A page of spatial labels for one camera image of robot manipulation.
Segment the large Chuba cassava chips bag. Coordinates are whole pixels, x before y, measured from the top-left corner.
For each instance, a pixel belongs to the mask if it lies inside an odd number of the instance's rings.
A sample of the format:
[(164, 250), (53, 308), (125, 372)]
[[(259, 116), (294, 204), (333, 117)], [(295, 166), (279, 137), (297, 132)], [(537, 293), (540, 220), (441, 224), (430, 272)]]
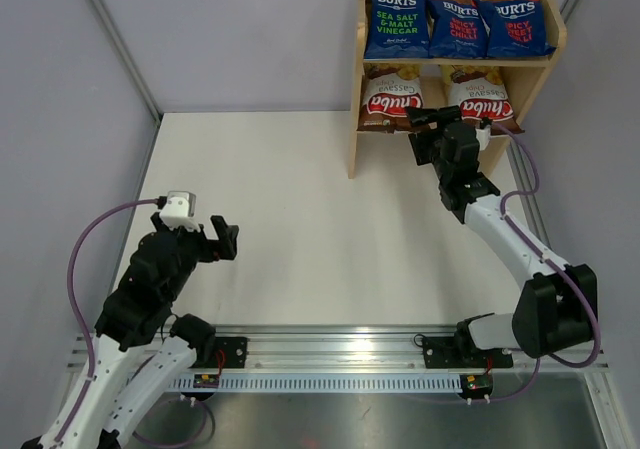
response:
[(459, 107), (463, 120), (488, 118), (515, 134), (522, 132), (499, 67), (442, 65), (441, 75), (447, 103)]

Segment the blue Burts chilli bag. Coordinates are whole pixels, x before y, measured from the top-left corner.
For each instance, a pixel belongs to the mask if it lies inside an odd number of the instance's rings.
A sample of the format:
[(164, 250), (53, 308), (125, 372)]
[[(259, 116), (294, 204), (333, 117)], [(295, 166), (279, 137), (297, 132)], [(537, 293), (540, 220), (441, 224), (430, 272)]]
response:
[(541, 0), (473, 0), (488, 29), (487, 57), (532, 58), (551, 55)]
[(431, 58), (484, 59), (488, 34), (474, 0), (428, 0)]

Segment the blue Burts sea salt bag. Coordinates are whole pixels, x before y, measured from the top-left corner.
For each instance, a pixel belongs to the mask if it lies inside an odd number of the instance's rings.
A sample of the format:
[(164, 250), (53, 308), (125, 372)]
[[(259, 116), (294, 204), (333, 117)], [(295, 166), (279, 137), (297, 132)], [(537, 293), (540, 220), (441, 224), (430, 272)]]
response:
[(370, 0), (365, 60), (429, 57), (428, 0)]

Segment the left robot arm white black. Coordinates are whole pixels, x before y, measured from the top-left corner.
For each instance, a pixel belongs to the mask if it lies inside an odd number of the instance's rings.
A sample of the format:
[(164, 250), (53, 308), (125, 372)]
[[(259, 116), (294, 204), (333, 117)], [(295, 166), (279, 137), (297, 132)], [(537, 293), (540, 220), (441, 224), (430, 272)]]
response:
[(48, 431), (24, 447), (122, 448), (170, 382), (190, 366), (203, 367), (214, 359), (214, 327), (186, 314), (140, 372), (131, 373), (196, 267), (237, 255), (239, 228), (219, 215), (211, 218), (213, 239), (202, 225), (187, 220), (169, 226), (154, 213), (151, 221), (153, 232), (140, 240), (103, 304), (84, 375)]

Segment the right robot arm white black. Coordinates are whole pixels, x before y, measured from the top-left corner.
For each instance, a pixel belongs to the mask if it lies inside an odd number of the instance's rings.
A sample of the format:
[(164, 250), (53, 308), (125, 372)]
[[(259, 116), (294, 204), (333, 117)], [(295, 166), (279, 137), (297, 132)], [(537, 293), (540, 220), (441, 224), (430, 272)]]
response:
[(521, 289), (512, 313), (457, 324), (456, 358), (476, 365), (489, 351), (507, 349), (575, 369), (593, 364), (602, 344), (596, 274), (546, 247), (508, 211), (516, 194), (501, 193), (481, 172), (479, 155), (495, 122), (484, 118), (470, 125), (457, 106), (409, 107), (405, 113), (416, 162), (434, 168), (444, 207), (487, 244)]

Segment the wooden two-tier shelf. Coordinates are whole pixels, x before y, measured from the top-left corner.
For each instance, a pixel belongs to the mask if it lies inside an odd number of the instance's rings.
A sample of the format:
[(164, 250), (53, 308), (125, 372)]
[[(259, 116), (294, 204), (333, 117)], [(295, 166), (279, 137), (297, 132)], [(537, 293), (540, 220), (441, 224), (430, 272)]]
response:
[[(567, 43), (567, 28), (560, 14), (556, 0), (540, 0), (544, 9), (548, 43), (556, 48), (555, 52), (546, 57), (529, 59), (397, 59), (397, 64), (432, 65), (477, 65), (496, 66), (501, 69), (501, 75), (506, 91), (514, 110), (516, 121), (521, 124), (539, 95), (546, 80), (559, 61)], [(364, 59), (365, 44), (368, 36), (368, 3), (367, 0), (357, 0), (357, 29), (355, 33), (355, 52), (352, 69), (351, 89), (351, 121), (349, 152), (347, 156), (347, 174), (350, 179), (356, 175), (356, 161), (358, 142), (365, 135), (359, 131), (358, 116), (362, 95), (362, 84), (365, 81)]]

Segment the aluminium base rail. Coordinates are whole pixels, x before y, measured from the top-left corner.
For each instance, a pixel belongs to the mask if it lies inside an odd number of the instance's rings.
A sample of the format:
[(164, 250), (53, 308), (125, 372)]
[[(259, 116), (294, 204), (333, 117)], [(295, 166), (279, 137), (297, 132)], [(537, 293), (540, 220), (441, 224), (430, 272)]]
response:
[[(571, 369), (548, 357), (540, 362), (519, 351), (509, 352), (513, 366), (506, 369), (428, 369), (418, 334), (451, 336), (442, 328), (233, 327), (219, 326), (221, 336), (248, 339), (243, 368), (214, 371), (187, 368), (163, 392), (205, 396), (217, 393), (262, 394), (404, 394), (424, 395), (450, 404), (487, 404), (509, 395), (508, 390), (482, 386), (482, 377), (515, 375), (529, 387), (538, 375), (567, 373)], [(132, 374), (161, 348), (159, 331), (134, 364)]]

